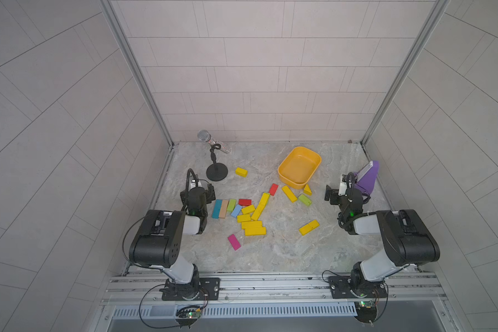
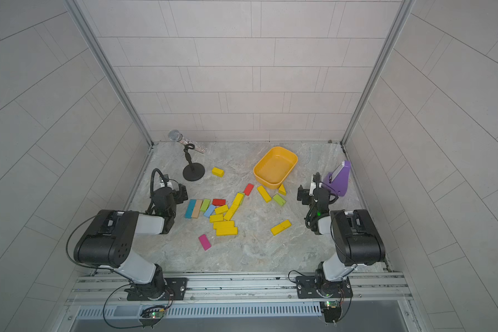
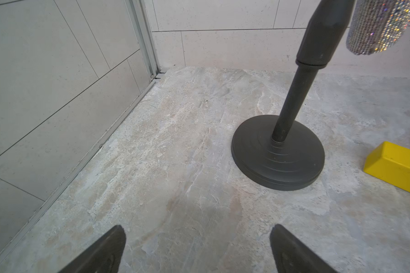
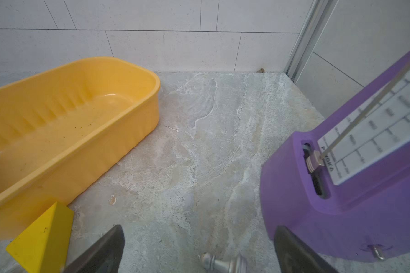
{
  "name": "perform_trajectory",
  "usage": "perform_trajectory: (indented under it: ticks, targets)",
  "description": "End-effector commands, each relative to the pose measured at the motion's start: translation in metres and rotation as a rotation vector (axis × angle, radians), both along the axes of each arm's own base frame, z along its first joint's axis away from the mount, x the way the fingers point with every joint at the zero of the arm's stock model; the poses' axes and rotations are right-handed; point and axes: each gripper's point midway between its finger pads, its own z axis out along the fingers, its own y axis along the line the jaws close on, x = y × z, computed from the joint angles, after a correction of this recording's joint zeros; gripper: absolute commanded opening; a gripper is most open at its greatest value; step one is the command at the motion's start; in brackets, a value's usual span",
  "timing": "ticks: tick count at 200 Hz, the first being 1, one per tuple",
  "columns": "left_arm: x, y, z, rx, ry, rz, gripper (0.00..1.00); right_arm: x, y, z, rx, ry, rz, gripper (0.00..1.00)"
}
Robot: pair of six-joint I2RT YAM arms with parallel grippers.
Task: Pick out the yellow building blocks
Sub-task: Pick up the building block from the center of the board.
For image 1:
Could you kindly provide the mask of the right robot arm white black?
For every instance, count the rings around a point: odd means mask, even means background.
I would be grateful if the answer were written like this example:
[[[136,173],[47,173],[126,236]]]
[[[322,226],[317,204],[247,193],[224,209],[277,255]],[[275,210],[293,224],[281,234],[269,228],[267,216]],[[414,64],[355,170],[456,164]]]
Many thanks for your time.
[[[415,210],[364,212],[370,200],[357,185],[357,176],[342,176],[340,188],[325,188],[325,201],[338,206],[338,225],[349,235],[380,235],[383,249],[354,264],[350,275],[332,275],[329,284],[334,298],[387,297],[384,281],[408,266],[438,261],[440,248]]]

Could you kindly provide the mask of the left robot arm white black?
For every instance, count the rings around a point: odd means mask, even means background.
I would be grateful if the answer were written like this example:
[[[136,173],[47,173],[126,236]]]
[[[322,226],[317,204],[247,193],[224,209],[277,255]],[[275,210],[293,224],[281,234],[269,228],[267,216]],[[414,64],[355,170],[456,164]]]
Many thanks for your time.
[[[180,210],[149,210],[136,223],[127,260],[140,268],[159,270],[167,276],[159,286],[163,301],[217,300],[219,279],[201,278],[196,264],[189,263],[180,251],[184,235],[201,235],[208,222],[207,204],[214,198],[191,169],[187,171],[185,189],[181,193]]]

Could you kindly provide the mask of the yellow block of pair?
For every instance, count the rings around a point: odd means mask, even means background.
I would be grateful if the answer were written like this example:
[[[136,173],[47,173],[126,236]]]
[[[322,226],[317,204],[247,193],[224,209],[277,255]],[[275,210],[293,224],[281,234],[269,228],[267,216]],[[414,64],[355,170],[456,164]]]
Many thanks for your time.
[[[245,235],[247,237],[249,236],[263,236],[267,234],[267,229],[266,227],[254,227],[254,228],[246,228],[244,230]]]
[[[241,222],[242,230],[250,229],[250,228],[261,228],[263,226],[262,221],[245,221]]]

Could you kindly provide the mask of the yellow long diagonal block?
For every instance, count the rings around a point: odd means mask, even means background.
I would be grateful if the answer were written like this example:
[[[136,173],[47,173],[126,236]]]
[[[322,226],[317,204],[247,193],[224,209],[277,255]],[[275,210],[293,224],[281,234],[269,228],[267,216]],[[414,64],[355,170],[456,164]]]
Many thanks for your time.
[[[258,221],[260,219],[261,214],[263,213],[265,207],[268,204],[270,196],[271,195],[269,193],[263,193],[263,195],[261,196],[260,202],[259,202],[258,206],[256,207],[256,210],[252,214],[251,219],[253,221]]]

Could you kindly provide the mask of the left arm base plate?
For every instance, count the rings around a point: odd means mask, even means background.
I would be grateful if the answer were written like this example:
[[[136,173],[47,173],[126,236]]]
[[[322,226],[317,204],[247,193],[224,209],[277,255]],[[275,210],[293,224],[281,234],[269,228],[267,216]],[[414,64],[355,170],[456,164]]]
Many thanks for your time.
[[[163,301],[218,300],[220,278],[193,279],[189,284],[176,284],[167,280],[163,289]]]

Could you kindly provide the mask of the yellow triangle block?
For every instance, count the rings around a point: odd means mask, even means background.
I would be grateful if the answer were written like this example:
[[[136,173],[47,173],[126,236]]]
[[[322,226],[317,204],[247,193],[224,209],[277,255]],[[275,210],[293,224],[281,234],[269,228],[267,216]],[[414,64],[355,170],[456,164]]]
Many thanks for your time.
[[[304,186],[303,192],[304,192],[305,195],[309,195],[309,196],[312,195],[312,190],[311,190],[311,188],[310,188],[310,186],[309,186],[308,183]]]

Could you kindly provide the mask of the yellow plastic bin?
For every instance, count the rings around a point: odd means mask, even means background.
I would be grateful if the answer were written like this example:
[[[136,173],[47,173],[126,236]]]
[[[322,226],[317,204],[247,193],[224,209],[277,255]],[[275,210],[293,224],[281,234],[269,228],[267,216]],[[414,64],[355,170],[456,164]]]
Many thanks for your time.
[[[322,163],[322,157],[306,147],[295,147],[278,167],[279,179],[285,185],[302,190]]]

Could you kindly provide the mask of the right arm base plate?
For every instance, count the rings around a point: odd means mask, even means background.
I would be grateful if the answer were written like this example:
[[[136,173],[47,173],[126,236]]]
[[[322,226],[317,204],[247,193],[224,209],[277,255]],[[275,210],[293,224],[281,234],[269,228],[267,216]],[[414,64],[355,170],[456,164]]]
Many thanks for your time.
[[[385,299],[388,296],[382,282],[368,282],[361,277],[332,275],[326,282],[333,299]]]

